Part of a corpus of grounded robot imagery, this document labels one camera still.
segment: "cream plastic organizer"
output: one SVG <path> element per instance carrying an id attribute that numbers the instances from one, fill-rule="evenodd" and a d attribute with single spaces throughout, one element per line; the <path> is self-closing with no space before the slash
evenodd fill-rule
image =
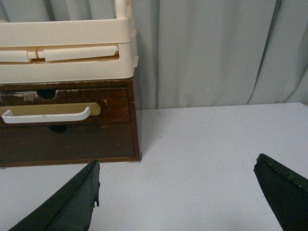
<path id="1" fill-rule="evenodd" d="M 116 19 L 0 23 L 0 83 L 129 78 L 138 64 L 129 0 Z"/>

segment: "drawer handle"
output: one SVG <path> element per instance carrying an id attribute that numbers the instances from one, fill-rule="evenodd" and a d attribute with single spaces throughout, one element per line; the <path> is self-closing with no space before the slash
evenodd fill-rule
<path id="1" fill-rule="evenodd" d="M 13 115 L 11 110 L 7 110 L 2 119 L 7 124 L 22 123 L 46 123 L 46 122 L 64 122 L 64 121 L 80 121 L 89 117 L 91 113 L 90 107 L 86 107 L 83 112 L 71 114 L 51 114 L 51 115 Z"/>

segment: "dark green object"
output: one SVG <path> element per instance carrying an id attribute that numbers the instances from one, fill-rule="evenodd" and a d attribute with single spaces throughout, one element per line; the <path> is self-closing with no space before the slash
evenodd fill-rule
<path id="1" fill-rule="evenodd" d="M 284 231 L 308 231 L 308 179 L 265 154 L 254 172 Z"/>
<path id="2" fill-rule="evenodd" d="M 99 206 L 99 173 L 94 160 L 9 231 L 87 231 Z"/>

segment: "white tabletop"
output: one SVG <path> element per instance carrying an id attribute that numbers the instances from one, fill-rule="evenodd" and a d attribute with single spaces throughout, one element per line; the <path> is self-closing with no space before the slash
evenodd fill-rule
<path id="1" fill-rule="evenodd" d="M 279 231 L 254 175 L 265 153 L 308 178 L 300 103 L 144 110 L 140 163 L 103 163 L 90 231 Z M 0 170 L 0 231 L 84 165 Z"/>

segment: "drawer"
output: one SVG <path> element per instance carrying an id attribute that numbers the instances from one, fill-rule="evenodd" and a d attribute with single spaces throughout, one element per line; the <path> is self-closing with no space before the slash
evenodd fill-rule
<path id="1" fill-rule="evenodd" d="M 134 157 L 130 123 L 0 128 L 0 165 L 125 161 Z"/>
<path id="2" fill-rule="evenodd" d="M 88 118 L 74 122 L 57 122 L 57 125 L 72 124 L 91 124 L 91 123 L 119 123 L 130 122 L 128 91 L 126 87 L 117 88 L 89 88 L 89 89 L 45 89 L 31 91 L 3 91 L 0 98 L 1 115 L 12 107 L 14 112 L 18 106 L 29 107 L 36 105 L 44 105 L 48 108 L 47 114 L 57 108 L 57 105 L 76 105 L 91 103 L 98 108 L 98 114 L 90 115 Z M 55 123 L 44 123 L 44 125 L 52 125 Z M 40 126 L 41 123 L 31 124 L 6 124 L 0 119 L 0 127 L 16 127 L 16 126 Z"/>

